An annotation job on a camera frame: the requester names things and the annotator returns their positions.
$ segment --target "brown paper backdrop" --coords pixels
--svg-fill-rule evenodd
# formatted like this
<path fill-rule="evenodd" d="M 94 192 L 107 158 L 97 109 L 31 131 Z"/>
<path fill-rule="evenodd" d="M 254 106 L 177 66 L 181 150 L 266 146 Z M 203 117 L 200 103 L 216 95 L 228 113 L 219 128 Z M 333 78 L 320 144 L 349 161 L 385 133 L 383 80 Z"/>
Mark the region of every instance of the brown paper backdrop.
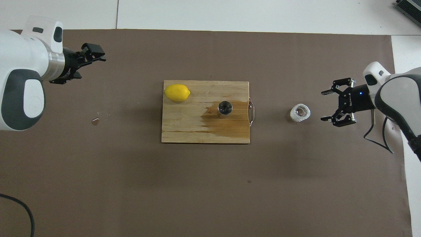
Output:
<path fill-rule="evenodd" d="M 320 121 L 337 108 L 320 94 L 333 80 L 362 84 L 372 61 L 394 72 L 390 36 L 64 31 L 66 47 L 85 42 L 108 60 L 45 83 L 41 120 L 0 132 L 0 191 L 29 205 L 36 236 L 410 236 L 398 129 L 391 155 L 362 138 L 369 111 Z M 162 144 L 168 79 L 249 81 L 251 143 Z M 298 103 L 312 113 L 299 124 Z M 1 236 L 29 235 L 22 207 L 0 210 Z"/>

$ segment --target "wooden cutting board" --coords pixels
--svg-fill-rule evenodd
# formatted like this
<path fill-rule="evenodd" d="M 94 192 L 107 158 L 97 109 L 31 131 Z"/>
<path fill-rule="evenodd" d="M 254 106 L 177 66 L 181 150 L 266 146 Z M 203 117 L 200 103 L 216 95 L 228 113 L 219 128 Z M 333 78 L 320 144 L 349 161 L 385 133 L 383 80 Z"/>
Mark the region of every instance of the wooden cutting board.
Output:
<path fill-rule="evenodd" d="M 165 80 L 164 90 L 172 84 L 186 85 L 190 96 L 174 102 L 163 95 L 163 143 L 250 143 L 248 81 Z M 218 105 L 224 100 L 232 112 L 222 119 Z"/>

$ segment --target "lemon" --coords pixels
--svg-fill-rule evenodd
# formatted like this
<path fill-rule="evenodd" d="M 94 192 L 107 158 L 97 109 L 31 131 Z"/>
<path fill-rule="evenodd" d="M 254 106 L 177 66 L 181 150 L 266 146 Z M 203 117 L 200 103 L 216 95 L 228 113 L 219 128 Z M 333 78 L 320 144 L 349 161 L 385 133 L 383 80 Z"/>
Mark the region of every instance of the lemon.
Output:
<path fill-rule="evenodd" d="M 172 101 L 181 102 L 189 97 L 190 91 L 185 85 L 172 84 L 165 89 L 164 94 Z"/>

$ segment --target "silver metal ring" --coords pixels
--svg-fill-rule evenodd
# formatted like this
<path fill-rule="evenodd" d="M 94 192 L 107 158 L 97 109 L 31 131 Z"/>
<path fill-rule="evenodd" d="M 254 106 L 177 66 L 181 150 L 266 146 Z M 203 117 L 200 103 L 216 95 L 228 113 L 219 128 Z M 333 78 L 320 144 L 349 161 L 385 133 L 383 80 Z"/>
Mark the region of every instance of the silver metal ring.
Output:
<path fill-rule="evenodd" d="M 57 79 L 64 69 L 64 54 L 58 54 L 50 51 L 47 47 L 48 52 L 48 67 L 44 75 L 41 77 L 43 81 L 51 81 Z"/>

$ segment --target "black cable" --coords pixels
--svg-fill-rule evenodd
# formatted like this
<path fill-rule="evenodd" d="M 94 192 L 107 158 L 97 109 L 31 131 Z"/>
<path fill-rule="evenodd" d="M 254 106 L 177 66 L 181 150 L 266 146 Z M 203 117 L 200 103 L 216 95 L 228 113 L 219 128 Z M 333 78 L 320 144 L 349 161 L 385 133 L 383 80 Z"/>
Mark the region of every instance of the black cable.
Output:
<path fill-rule="evenodd" d="M 373 143 L 375 143 L 375 144 L 377 144 L 377 145 L 379 145 L 379 146 L 381 146 L 381 147 L 383 147 L 384 149 L 388 150 L 390 153 L 392 153 L 392 154 L 393 154 L 393 151 L 391 151 L 391 150 L 390 150 L 389 145 L 387 145 L 386 138 L 385 138 L 385 136 L 384 136 L 384 130 L 385 130 L 385 127 L 386 127 L 386 121 L 387 121 L 387 117 L 384 119 L 384 122 L 383 122 L 383 128 L 382 128 L 382 136 L 383 136 L 383 142 L 384 142 L 384 145 L 383 145 L 383 144 L 380 144 L 380 143 L 378 143 L 378 142 L 375 142 L 375 141 L 373 141 L 373 140 L 370 140 L 370 139 L 368 139 L 368 138 L 366 138 L 366 136 L 367 136 L 367 135 L 371 132 L 371 130 L 373 129 L 373 127 L 374 127 L 374 123 L 372 123 L 372 124 L 371 124 L 370 129 L 368 130 L 368 132 L 367 132 L 366 134 L 364 134 L 363 138 L 364 138 L 364 139 L 366 139 L 366 140 L 368 140 L 368 141 L 371 141 L 371 142 L 373 142 Z"/>
<path fill-rule="evenodd" d="M 31 212 L 31 210 L 29 209 L 29 207 L 28 207 L 28 206 L 27 206 L 24 202 L 22 202 L 21 200 L 19 200 L 19 199 L 17 199 L 17 198 L 14 198 L 14 197 L 11 197 L 11 196 L 7 196 L 7 195 L 4 195 L 4 194 L 0 194 L 0 197 L 4 197 L 4 198 L 6 198 L 6 199 L 9 199 L 9 200 L 12 200 L 12 201 L 14 201 L 14 202 L 17 202 L 17 203 L 19 203 L 22 207 L 24 207 L 24 208 L 25 208 L 25 210 L 28 212 L 29 219 L 31 220 L 31 237 L 34 237 L 35 223 L 34 223 L 34 217 L 32 216 L 32 212 Z"/>

